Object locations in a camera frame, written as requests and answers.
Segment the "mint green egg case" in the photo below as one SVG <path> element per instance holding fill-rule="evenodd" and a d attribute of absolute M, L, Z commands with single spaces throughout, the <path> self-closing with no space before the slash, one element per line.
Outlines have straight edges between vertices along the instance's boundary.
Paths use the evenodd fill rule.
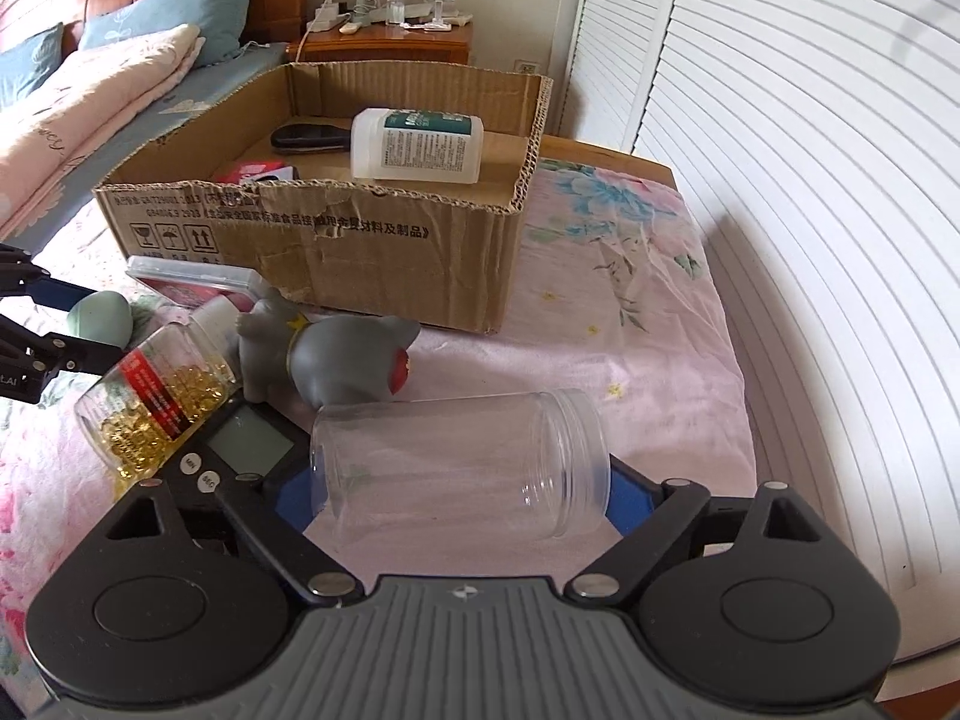
<path fill-rule="evenodd" d="M 96 291 L 67 314 L 68 333 L 82 340 L 125 348 L 132 340 L 132 307 L 116 291 Z"/>

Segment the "fish oil capsule bottle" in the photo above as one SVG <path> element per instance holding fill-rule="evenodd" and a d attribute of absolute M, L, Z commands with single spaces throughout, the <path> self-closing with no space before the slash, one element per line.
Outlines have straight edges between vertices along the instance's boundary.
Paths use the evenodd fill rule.
<path fill-rule="evenodd" d="M 130 349 L 75 405 L 83 436 L 124 484 L 148 478 L 241 387 L 241 309 L 210 299 Z"/>

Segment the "clear plastic jar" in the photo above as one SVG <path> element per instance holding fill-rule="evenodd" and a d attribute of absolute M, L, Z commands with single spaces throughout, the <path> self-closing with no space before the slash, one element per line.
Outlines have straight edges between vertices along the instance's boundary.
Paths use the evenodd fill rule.
<path fill-rule="evenodd" d="M 584 535 L 601 526 L 612 486 L 601 417 L 569 388 L 327 406 L 311 454 L 343 544 Z"/>

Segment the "clear plastic case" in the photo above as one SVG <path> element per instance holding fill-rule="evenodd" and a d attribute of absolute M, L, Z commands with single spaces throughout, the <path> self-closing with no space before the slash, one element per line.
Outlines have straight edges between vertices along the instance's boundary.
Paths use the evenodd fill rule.
<path fill-rule="evenodd" d="M 221 263 L 133 255 L 127 261 L 125 273 L 146 288 L 189 309 L 197 309 L 210 299 L 224 296 L 239 310 L 251 310 L 270 289 L 270 283 L 256 270 Z"/>

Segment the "black digital timer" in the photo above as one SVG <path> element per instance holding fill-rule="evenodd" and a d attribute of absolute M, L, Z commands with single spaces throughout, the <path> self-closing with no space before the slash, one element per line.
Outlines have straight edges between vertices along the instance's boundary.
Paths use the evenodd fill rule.
<path fill-rule="evenodd" d="M 256 476 L 267 505 L 304 532 L 327 504 L 327 483 L 314 476 L 308 433 L 267 403 L 231 397 L 163 465 L 197 494 L 225 479 Z"/>

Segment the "grey rubber animal toy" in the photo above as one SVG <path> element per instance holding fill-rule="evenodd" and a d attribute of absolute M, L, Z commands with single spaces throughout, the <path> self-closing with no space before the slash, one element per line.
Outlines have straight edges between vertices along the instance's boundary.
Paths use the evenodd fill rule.
<path fill-rule="evenodd" d="M 236 320 L 244 398 L 267 400 L 290 387 L 313 410 L 386 401 L 410 375 L 415 320 L 396 316 L 309 319 L 275 288 Z"/>

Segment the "white bottle green label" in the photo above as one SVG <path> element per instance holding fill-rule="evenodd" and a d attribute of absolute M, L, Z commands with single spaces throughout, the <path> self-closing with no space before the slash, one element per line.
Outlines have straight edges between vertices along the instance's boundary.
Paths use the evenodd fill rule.
<path fill-rule="evenodd" d="M 475 115 L 368 107 L 352 122 L 353 179 L 477 184 L 485 127 Z"/>

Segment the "floral pink table cloth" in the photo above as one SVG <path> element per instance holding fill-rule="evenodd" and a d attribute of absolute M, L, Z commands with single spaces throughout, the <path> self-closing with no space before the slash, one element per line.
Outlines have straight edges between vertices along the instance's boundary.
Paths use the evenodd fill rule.
<path fill-rule="evenodd" d="M 724 309 L 682 197 L 658 182 L 544 161 L 500 332 L 425 330 L 410 364 L 409 400 L 578 388 L 610 452 L 643 475 L 685 476 L 721 496 L 754 489 Z M 90 383 L 67 372 L 39 403 L 2 406 L 2 684 L 25 709 L 46 699 L 26 610 L 114 499 L 73 413 Z"/>

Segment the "pink floral quilt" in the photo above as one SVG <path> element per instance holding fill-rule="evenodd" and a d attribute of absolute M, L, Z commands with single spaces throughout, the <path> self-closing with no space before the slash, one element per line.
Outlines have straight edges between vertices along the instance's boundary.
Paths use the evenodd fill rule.
<path fill-rule="evenodd" d="M 73 52 L 2 114 L 2 236 L 36 224 L 62 179 L 187 75 L 205 39 L 195 25 Z"/>

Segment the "brown cardboard box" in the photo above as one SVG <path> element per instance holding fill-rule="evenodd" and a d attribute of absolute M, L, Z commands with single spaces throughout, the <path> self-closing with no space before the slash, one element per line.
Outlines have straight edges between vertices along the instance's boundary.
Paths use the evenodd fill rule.
<path fill-rule="evenodd" d="M 316 309 L 500 332 L 551 83 L 431 62 L 285 64 L 149 140 L 96 185 L 125 255 L 256 270 Z M 347 128 L 371 107 L 475 115 L 477 184 L 360 181 L 343 151 L 291 154 L 291 181 L 236 184 L 286 124 Z"/>

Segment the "white power strip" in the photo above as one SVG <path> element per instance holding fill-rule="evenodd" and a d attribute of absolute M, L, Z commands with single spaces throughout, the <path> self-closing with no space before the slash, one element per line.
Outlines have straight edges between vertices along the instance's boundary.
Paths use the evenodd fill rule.
<path fill-rule="evenodd" d="M 324 0 L 322 5 L 316 10 L 316 13 L 314 13 L 314 18 L 309 21 L 308 31 L 331 31 L 331 29 L 340 28 L 348 18 L 350 18 L 350 13 L 340 8 L 340 2 Z"/>

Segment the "wooden nightstand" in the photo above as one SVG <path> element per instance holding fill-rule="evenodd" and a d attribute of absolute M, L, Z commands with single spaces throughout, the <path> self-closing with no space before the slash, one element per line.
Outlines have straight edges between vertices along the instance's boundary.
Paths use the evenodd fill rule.
<path fill-rule="evenodd" d="M 363 26 L 353 34 L 338 29 L 309 32 L 286 48 L 288 62 L 353 62 L 353 60 L 423 60 L 467 65 L 473 25 L 451 31 L 420 31 L 400 26 Z"/>

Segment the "white louvered closet doors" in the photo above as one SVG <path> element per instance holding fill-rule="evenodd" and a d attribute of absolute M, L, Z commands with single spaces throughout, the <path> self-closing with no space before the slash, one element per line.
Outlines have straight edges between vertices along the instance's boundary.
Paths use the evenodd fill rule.
<path fill-rule="evenodd" d="M 958 0 L 579 0 L 568 137 L 703 231 L 758 471 L 958 640 Z"/>

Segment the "clear spray bottle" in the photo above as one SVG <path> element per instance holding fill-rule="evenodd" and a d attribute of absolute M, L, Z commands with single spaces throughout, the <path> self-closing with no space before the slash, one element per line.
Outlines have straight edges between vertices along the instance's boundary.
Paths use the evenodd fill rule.
<path fill-rule="evenodd" d="M 387 0 L 386 23 L 389 26 L 402 26 L 405 23 L 404 0 Z"/>

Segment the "wall power outlet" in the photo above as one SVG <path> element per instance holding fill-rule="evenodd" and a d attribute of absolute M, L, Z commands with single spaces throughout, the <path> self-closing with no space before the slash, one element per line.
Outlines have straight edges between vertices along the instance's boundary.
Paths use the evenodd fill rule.
<path fill-rule="evenodd" d="M 540 65 L 534 60 L 517 59 L 514 62 L 514 70 L 517 73 L 527 73 L 527 75 L 537 75 L 540 71 Z"/>

